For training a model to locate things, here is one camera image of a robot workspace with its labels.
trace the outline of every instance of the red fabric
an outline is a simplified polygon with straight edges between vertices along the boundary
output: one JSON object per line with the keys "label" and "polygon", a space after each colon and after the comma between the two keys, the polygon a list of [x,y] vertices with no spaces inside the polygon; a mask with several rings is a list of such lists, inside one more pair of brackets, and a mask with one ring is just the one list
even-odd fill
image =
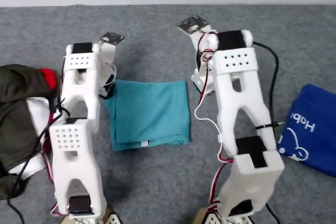
{"label": "red fabric", "polygon": [[57,86],[56,74],[49,68],[42,68],[39,71],[43,74],[48,86],[51,90]]}

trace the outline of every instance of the white wire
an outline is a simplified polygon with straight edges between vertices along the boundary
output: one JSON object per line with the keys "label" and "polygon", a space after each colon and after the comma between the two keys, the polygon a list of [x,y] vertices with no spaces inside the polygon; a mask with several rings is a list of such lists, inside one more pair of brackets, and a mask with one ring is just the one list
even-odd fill
{"label": "white wire", "polygon": [[199,102],[199,105],[195,108],[194,116],[195,116],[196,119],[199,120],[199,121],[209,121],[209,122],[211,122],[211,123],[216,127],[218,133],[220,134],[221,131],[220,131],[218,125],[214,122],[214,120],[212,120],[212,119],[210,119],[210,118],[199,118],[199,117],[197,116],[197,110],[201,107],[201,105],[202,105],[202,103],[203,103],[203,101],[204,101],[204,98],[205,98],[205,96],[206,96],[205,92],[206,92],[206,89],[204,90],[204,94],[203,94],[202,99],[201,99],[200,102]]}
{"label": "white wire", "polygon": [[113,68],[113,79],[112,81],[108,82],[108,83],[105,83],[105,84],[102,84],[101,87],[105,87],[107,85],[110,85],[112,83],[114,83],[115,79],[117,78],[117,68],[115,67],[115,65],[111,64],[111,67]]}

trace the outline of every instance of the black cable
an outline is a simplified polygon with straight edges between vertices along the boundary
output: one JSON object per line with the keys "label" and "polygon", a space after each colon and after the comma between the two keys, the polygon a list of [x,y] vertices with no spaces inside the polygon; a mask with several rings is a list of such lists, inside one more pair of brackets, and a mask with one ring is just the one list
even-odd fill
{"label": "black cable", "polygon": [[272,211],[272,209],[269,207],[267,203],[266,203],[266,208],[269,211],[269,213],[275,218],[275,220],[277,221],[277,224],[281,224],[278,216],[276,216],[276,214]]}
{"label": "black cable", "polygon": [[256,223],[254,222],[254,220],[252,220],[252,218],[251,218],[250,216],[248,216],[248,219],[250,220],[250,222],[251,222],[252,224],[256,224]]}
{"label": "black cable", "polygon": [[[274,110],[273,110],[273,92],[274,92],[274,86],[275,86],[275,82],[277,80],[277,75],[278,75],[278,71],[279,71],[279,57],[277,56],[277,54],[273,51],[273,49],[271,49],[270,47],[253,41],[253,44],[259,46],[259,47],[263,47],[265,49],[267,49],[273,56],[275,59],[275,69],[274,69],[274,73],[273,73],[273,78],[272,78],[272,82],[271,82],[271,87],[269,89],[269,114],[271,117],[271,125],[272,128],[274,130],[274,127],[276,127],[275,120],[274,120]],[[274,219],[276,220],[277,224],[281,224],[278,216],[276,216],[276,214],[272,211],[272,209],[269,207],[269,205],[266,203],[266,208],[269,211],[269,213],[274,217]]]}
{"label": "black cable", "polygon": [[14,183],[14,185],[12,187],[12,191],[8,194],[8,197],[7,197],[7,204],[8,204],[8,206],[10,208],[12,208],[13,211],[15,211],[17,213],[17,215],[19,216],[20,221],[21,221],[22,224],[25,224],[25,220],[23,218],[23,215],[21,214],[21,212],[15,206],[13,206],[13,204],[11,203],[11,198],[15,195],[16,187],[18,186],[18,184],[19,184],[19,182],[21,180],[22,174],[25,171],[25,169],[27,168],[27,165],[28,165],[29,161],[35,156],[37,147],[38,147],[38,145],[40,143],[40,140],[43,137],[43,135],[47,132],[47,130],[49,129],[49,127],[53,123],[55,123],[58,119],[61,118],[61,116],[63,115],[63,111],[66,111],[68,113],[68,111],[61,106],[62,101],[60,103],[58,103],[57,106],[56,106],[56,108],[59,110],[59,115],[57,117],[55,117],[50,123],[48,123],[47,126],[42,130],[42,132],[37,137],[36,142],[34,143],[34,146],[33,146],[33,150],[28,155],[28,157],[26,158],[24,166],[22,167],[20,173],[17,175],[15,183]]}
{"label": "black cable", "polygon": [[255,44],[259,47],[263,47],[266,50],[268,50],[274,56],[274,59],[275,59],[275,69],[274,69],[274,73],[273,73],[271,87],[269,89],[269,114],[271,116],[271,123],[274,124],[275,121],[274,121],[274,111],[273,111],[273,92],[274,92],[274,86],[275,86],[275,82],[277,80],[277,75],[278,75],[278,71],[279,71],[279,57],[273,51],[273,49],[271,49],[270,47],[268,47],[268,46],[266,46],[262,43],[256,42],[256,41],[253,41],[253,44]]}

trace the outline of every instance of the gray carpet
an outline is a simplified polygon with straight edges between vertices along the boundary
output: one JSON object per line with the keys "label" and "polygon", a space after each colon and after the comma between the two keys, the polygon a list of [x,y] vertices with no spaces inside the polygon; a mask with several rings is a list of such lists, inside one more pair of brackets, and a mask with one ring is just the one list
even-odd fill
{"label": "gray carpet", "polygon": [[[194,49],[176,23],[197,14],[219,31],[251,30],[258,42],[280,57],[275,88],[275,116],[283,120],[291,102],[306,83],[336,92],[336,6],[69,6],[0,8],[0,64],[20,63],[60,70],[67,44],[96,41],[106,31],[126,36],[117,47],[119,78],[144,82],[186,79],[190,109],[199,93],[190,81]],[[273,57],[257,49],[259,77],[268,101]],[[216,118],[214,94],[200,114]],[[104,194],[124,224],[189,224],[207,205],[209,187],[219,163],[216,130],[191,118],[192,143],[115,153],[110,144],[108,113],[100,113],[100,131],[93,147],[101,169]],[[253,134],[239,114],[236,136]],[[335,223],[336,178],[288,158],[269,204],[283,223]],[[226,169],[222,184],[229,174]],[[27,224],[58,223],[49,215],[54,189],[46,171],[39,172],[25,193],[13,200]],[[256,223],[275,223],[266,209]],[[0,202],[0,223],[19,223]]]}

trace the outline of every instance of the metal bracket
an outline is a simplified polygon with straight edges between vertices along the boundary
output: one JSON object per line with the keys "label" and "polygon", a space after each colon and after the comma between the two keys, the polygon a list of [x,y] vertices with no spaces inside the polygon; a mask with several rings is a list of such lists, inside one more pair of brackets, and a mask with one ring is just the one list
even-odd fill
{"label": "metal bracket", "polygon": [[194,15],[191,16],[185,20],[183,20],[182,22],[178,23],[178,27],[186,32],[187,34],[191,35],[194,32],[196,32],[197,30],[202,30],[202,28],[208,26],[209,23],[208,21],[206,21],[205,19]]}
{"label": "metal bracket", "polygon": [[99,38],[99,43],[106,42],[106,43],[116,46],[124,39],[125,39],[125,36],[109,31]]}

